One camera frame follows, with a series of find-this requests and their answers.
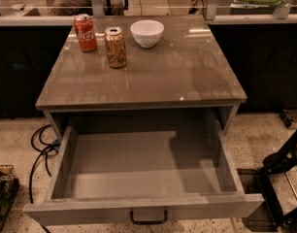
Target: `glossy table surface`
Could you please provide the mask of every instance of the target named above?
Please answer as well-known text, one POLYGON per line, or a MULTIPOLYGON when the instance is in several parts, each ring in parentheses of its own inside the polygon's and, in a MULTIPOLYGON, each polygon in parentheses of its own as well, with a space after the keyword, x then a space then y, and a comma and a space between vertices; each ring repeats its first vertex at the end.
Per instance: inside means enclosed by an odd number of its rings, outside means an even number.
POLYGON ((94 20, 98 49, 82 52, 74 28, 39 97, 40 110, 111 110, 234 106, 247 100, 210 28, 198 16, 102 17, 94 20), (159 43, 140 47, 130 26, 156 19, 159 43), (108 64, 104 31, 123 30, 127 65, 108 64))

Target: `basket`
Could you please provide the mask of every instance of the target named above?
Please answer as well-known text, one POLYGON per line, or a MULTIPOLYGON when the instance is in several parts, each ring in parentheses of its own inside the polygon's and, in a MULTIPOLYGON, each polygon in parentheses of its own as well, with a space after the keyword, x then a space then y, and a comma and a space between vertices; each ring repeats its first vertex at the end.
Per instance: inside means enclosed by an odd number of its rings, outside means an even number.
POLYGON ((19 189, 14 166, 0 165, 0 232, 11 210, 19 189))

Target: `red soda can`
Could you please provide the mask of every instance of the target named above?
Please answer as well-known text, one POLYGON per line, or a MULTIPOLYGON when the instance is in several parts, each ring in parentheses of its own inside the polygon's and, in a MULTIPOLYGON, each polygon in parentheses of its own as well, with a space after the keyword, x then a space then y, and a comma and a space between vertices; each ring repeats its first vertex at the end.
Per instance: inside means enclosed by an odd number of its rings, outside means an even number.
POLYGON ((94 34, 93 22, 88 14, 75 16, 74 27, 82 51, 97 49, 97 40, 94 34))

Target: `can lid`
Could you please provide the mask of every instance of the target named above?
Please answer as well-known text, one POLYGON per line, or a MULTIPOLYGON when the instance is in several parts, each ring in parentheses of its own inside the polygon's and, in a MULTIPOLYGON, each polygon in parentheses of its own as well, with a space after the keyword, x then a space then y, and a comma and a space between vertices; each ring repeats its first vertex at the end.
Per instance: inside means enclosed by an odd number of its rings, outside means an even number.
POLYGON ((120 27, 108 27, 105 31, 106 35, 119 35, 122 32, 120 27))
POLYGON ((90 18, 90 16, 88 14, 79 14, 79 15, 75 16, 75 20, 86 20, 89 18, 90 18))

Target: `metal stand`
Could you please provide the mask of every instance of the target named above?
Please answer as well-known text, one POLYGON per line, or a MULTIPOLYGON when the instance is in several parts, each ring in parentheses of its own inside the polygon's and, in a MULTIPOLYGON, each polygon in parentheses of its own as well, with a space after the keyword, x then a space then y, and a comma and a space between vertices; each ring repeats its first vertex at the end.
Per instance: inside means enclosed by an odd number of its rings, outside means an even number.
MULTIPOLYGON (((284 215, 281 203, 276 195, 270 176, 285 173, 297 167, 297 130, 282 146, 282 148, 263 160, 264 167, 258 171, 258 181, 265 198, 268 211, 276 227, 282 227, 285 232, 297 233, 297 208, 284 215)), ((297 199, 296 191, 289 181, 294 195, 297 199)))

